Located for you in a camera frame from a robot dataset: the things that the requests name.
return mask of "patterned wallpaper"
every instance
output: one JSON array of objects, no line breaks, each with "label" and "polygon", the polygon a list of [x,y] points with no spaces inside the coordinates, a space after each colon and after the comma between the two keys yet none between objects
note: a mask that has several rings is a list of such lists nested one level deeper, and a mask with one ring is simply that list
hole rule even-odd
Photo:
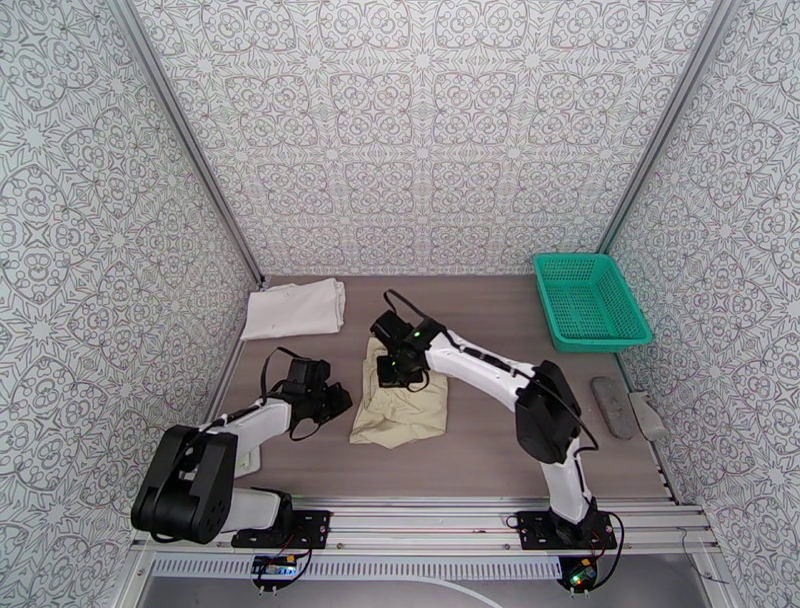
[{"label": "patterned wallpaper", "polygon": [[252,283],[102,1],[4,1],[0,38],[0,604],[107,606]]},{"label": "patterned wallpaper", "polygon": [[800,4],[748,0],[613,255],[655,342],[623,355],[753,606],[800,605]]},{"label": "patterned wallpaper", "polygon": [[265,274],[593,250],[712,0],[134,0]]}]

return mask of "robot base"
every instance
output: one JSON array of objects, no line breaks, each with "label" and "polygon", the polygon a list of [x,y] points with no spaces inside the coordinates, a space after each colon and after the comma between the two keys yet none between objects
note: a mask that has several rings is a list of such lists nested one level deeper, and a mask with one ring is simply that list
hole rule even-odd
[{"label": "robot base", "polygon": [[331,512],[295,510],[292,496],[279,490],[253,488],[280,498],[275,522],[270,528],[246,528],[231,539],[231,546],[246,549],[324,549],[328,542]]},{"label": "robot base", "polygon": [[522,549],[564,551],[616,549],[617,538],[608,513],[596,511],[576,526],[552,511],[519,511],[515,514]]}]

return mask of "metal frame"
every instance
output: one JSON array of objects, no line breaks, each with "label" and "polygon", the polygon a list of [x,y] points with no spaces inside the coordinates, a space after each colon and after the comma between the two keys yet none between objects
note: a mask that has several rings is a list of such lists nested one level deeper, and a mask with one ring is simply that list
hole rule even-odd
[{"label": "metal frame", "polygon": [[178,137],[178,141],[189,156],[190,164],[200,181],[200,185],[206,191],[242,259],[253,275],[256,284],[261,285],[264,281],[264,274],[261,272],[258,262],[247,244],[247,239],[242,234],[242,230],[239,228],[239,224],[236,222],[233,212],[225,200],[222,188],[211,168],[211,164],[203,154],[199,140],[189,125],[186,114],[181,109],[178,97],[172,90],[166,72],[150,44],[139,14],[133,7],[132,2],[128,0],[109,0],[108,4],[117,20],[123,38],[128,43],[131,55],[133,55],[134,60],[142,70],[150,90],[164,110],[168,122],[172,125],[175,135]]},{"label": "metal frame", "polygon": [[[506,517],[518,510],[543,509],[545,500],[502,498],[483,499],[324,499],[306,498],[295,501],[298,508],[325,508],[334,515],[328,536],[328,547],[314,552],[323,563],[343,562],[354,566],[339,568],[328,579],[360,580],[359,571],[370,572],[376,562],[403,562],[421,565],[429,562],[457,565],[460,561],[481,558],[490,564],[510,564],[515,567],[529,560],[545,569],[539,578],[547,576],[547,557],[582,555],[585,552],[522,551],[517,532],[505,524]],[[668,498],[647,500],[600,501],[599,508],[617,513],[625,525],[625,555],[682,554],[703,574],[730,580],[730,573],[719,553],[719,547],[702,509],[677,506]],[[221,535],[208,545],[177,542],[156,545],[145,534],[137,535],[126,561],[126,576],[120,585],[115,605],[137,606],[153,576],[158,560],[184,560],[180,568],[207,571],[208,578],[218,577],[220,561],[235,562],[241,569],[242,559],[269,553],[265,549],[237,549],[230,545],[231,534]],[[220,578],[229,578],[223,572]],[[378,576],[380,580],[395,580],[393,572]],[[702,580],[714,608],[743,606],[733,585],[721,585]]]},{"label": "metal frame", "polygon": [[[610,249],[741,1],[717,0],[712,8],[697,47],[692,52],[661,121],[620,199],[619,207],[603,235],[598,251],[607,252]],[[201,184],[240,249],[254,279],[259,284],[262,283],[264,277],[255,256],[225,201],[219,183],[180,108],[131,0],[110,0],[109,4],[135,60],[188,153]],[[237,341],[212,400],[209,410],[211,415],[216,414],[221,406],[241,351],[242,344]],[[665,481],[669,489],[669,472],[656,451],[654,460],[658,474],[666,474]],[[333,555],[364,559],[375,556],[481,556],[495,559],[531,556],[534,554],[523,552],[519,548],[517,533],[505,525],[504,518],[518,510],[547,507],[545,500],[502,498],[418,498],[391,501],[320,498],[297,499],[295,504],[298,508],[325,508],[334,512],[328,539],[329,548],[318,552],[320,557]],[[626,527],[626,542],[623,547],[626,554],[683,553],[681,540],[685,529],[688,531],[685,539],[687,556],[699,571],[708,572],[714,578],[730,580],[730,573],[719,553],[708,520],[699,507],[679,506],[666,496],[664,499],[600,501],[599,507],[614,511],[622,518]],[[146,535],[138,534],[125,558],[114,605],[136,606],[151,576],[156,556],[169,553],[213,557],[220,554],[264,553],[264,550],[234,549],[230,546],[230,535],[220,537],[206,546],[190,543],[156,546]],[[733,585],[720,585],[707,580],[703,580],[703,585],[713,606],[734,608],[743,605]]]},{"label": "metal frame", "polygon": [[225,368],[222,370],[222,375],[217,383],[217,389],[214,391],[211,403],[208,404],[208,409],[203,418],[206,422],[210,422],[217,417],[222,408],[222,402],[225,401],[225,396],[228,394],[228,389],[233,381],[233,375],[236,373],[236,366],[239,365],[239,359],[242,358],[242,352],[244,352],[244,342],[240,339],[243,330],[244,322],[236,334],[236,344],[233,345],[233,349],[228,355]]},{"label": "metal frame", "polygon": [[653,173],[655,165],[672,135],[673,129],[691,101],[695,89],[705,74],[708,64],[714,57],[722,39],[728,32],[728,28],[741,4],[742,0],[717,0],[714,3],[705,27],[698,37],[697,45],[692,50],[686,67],[667,103],[667,107],[661,115],[661,120],[650,137],[644,154],[628,181],[617,210],[614,212],[600,239],[597,253],[608,253],[611,250],[625,218],[630,213],[636,198]]}]

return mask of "gray sponge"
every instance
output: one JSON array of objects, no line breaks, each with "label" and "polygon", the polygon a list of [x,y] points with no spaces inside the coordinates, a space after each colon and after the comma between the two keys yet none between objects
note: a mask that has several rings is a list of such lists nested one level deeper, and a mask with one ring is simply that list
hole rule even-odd
[{"label": "gray sponge", "polygon": [[636,434],[636,417],[622,384],[606,376],[592,378],[592,392],[611,434],[631,439]]}]

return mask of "white folded cloth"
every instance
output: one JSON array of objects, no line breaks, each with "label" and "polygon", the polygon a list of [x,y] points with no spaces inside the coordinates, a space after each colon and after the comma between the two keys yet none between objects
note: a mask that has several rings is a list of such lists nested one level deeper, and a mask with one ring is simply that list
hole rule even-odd
[{"label": "white folded cloth", "polygon": [[325,279],[250,294],[242,341],[335,334],[344,324],[344,283]]}]

